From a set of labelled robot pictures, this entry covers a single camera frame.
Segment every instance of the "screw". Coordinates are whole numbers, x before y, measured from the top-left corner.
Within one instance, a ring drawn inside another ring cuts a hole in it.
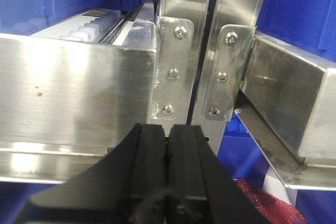
[[[211,107],[209,109],[210,116],[218,116],[220,114],[220,110],[217,107]]]
[[[225,83],[227,82],[228,76],[226,73],[224,72],[219,72],[218,76],[217,76],[217,81],[221,82],[221,83]]]
[[[183,39],[187,35],[187,29],[184,26],[177,26],[174,35],[176,39]]]
[[[232,46],[233,44],[235,44],[237,40],[238,40],[238,35],[234,31],[226,34],[225,42],[229,46]]]
[[[177,210],[177,213],[180,214],[180,215],[185,214],[185,208],[182,205],[178,205],[176,210]]]
[[[170,104],[167,104],[162,108],[162,112],[165,115],[171,115],[174,113],[174,109]]]
[[[179,71],[177,69],[171,69],[168,71],[168,79],[175,81],[180,77]]]

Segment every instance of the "metal bracket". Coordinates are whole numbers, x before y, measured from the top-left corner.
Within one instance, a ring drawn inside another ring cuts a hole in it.
[[[208,120],[230,121],[255,30],[240,25],[221,28],[203,108]]]
[[[158,17],[160,48],[154,76],[151,123],[169,132],[173,124],[185,123],[187,105],[181,102],[186,89],[188,61],[194,25],[187,19]]]

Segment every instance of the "red fabric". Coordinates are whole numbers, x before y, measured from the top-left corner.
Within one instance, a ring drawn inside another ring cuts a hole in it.
[[[273,224],[307,224],[301,212],[247,180],[240,178],[238,186],[252,204]]]

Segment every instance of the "brushed metal surface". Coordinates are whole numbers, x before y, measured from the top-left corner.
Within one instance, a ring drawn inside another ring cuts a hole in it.
[[[336,63],[259,33],[242,91],[298,158],[336,159]]]
[[[185,124],[187,107],[183,100],[186,85],[189,53],[193,41],[194,25],[186,19],[158,17],[157,35],[160,38],[160,50],[155,70],[152,113],[150,123],[163,125],[166,135],[176,123]],[[175,38],[176,27],[186,30],[185,37]],[[176,69],[178,79],[169,78],[171,69]],[[173,112],[166,114],[163,108],[170,105]]]
[[[60,184],[101,159],[101,156],[0,152],[0,181]]]
[[[156,48],[4,34],[0,47],[2,180],[64,181],[149,121]]]
[[[173,17],[177,19],[187,19],[194,25],[193,40],[189,54],[185,54],[186,57],[187,70],[185,72],[183,80],[183,88],[179,91],[179,113],[176,114],[175,119],[161,121],[164,128],[170,128],[170,126],[175,124],[185,124],[190,104],[190,97],[195,81],[196,70],[198,65],[198,59],[200,56],[200,49],[202,45],[202,38],[205,28],[205,21],[208,12],[209,0],[159,0],[157,6],[157,14],[161,17]],[[173,69],[179,68],[179,61],[172,58],[170,61]],[[162,90],[167,96],[170,95],[171,90],[167,88],[165,91]]]
[[[238,96],[235,112],[285,187],[336,190],[336,166],[298,162],[243,94]]]
[[[217,0],[211,30],[207,43],[205,59],[203,62],[202,74],[200,83],[197,90],[197,98],[193,111],[192,124],[201,125],[204,135],[209,137],[209,145],[212,150],[217,153],[219,150],[220,142],[222,140],[226,120],[213,121],[204,116],[205,100],[207,100],[207,90],[210,85],[212,69],[216,68],[215,62],[217,57],[216,49],[220,30],[223,26],[232,25],[245,25],[255,26],[261,4],[263,0]]]
[[[226,25],[221,28],[203,110],[203,117],[206,119],[222,123],[231,120],[255,29],[252,26],[239,25]],[[237,35],[237,41],[228,45],[226,37],[232,33]],[[225,82],[218,80],[219,73],[225,73]],[[219,114],[211,115],[211,107],[217,107]]]

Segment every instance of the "vertical metal post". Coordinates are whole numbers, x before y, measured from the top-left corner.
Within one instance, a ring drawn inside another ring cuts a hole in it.
[[[166,133],[186,123],[208,5],[209,0],[158,0],[160,52],[150,123],[162,124]]]
[[[192,117],[215,153],[233,112],[262,2],[216,1]]]

